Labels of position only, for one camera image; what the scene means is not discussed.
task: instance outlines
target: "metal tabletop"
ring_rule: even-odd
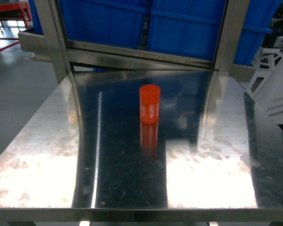
[[[79,102],[64,79],[0,156],[0,221],[283,221],[283,131],[228,73],[75,81]]]

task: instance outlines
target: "orange cylinder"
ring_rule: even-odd
[[[144,85],[140,88],[140,119],[144,123],[155,123],[159,119],[160,88]]]

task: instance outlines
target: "floor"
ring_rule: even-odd
[[[30,55],[19,44],[0,52],[0,154],[58,85],[52,64],[25,59]]]

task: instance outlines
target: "blue plastic crate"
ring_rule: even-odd
[[[282,0],[250,0],[244,25],[268,28]]]
[[[234,64],[250,65],[265,35],[271,33],[272,30],[269,28],[243,26]]]
[[[32,13],[33,29],[36,33],[43,34],[43,30],[42,30],[42,27],[41,27],[41,23],[40,23],[40,20],[39,20],[39,16],[38,16],[38,13],[37,13],[36,6],[34,5],[34,1],[28,0],[28,2],[29,2],[30,11]]]
[[[151,10],[148,50],[212,60],[220,21]]]
[[[153,0],[158,11],[221,20],[225,0]]]
[[[250,0],[234,63],[249,65],[280,0]],[[224,1],[154,0],[150,11],[148,50],[212,60]]]
[[[67,37],[137,48],[146,8],[106,0],[61,0]]]

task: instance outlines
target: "metal post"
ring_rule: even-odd
[[[58,0],[35,0],[35,5],[43,25],[45,41],[51,57],[58,83],[71,72],[73,66],[68,60],[68,42]]]
[[[226,0],[212,69],[231,70],[250,0]]]

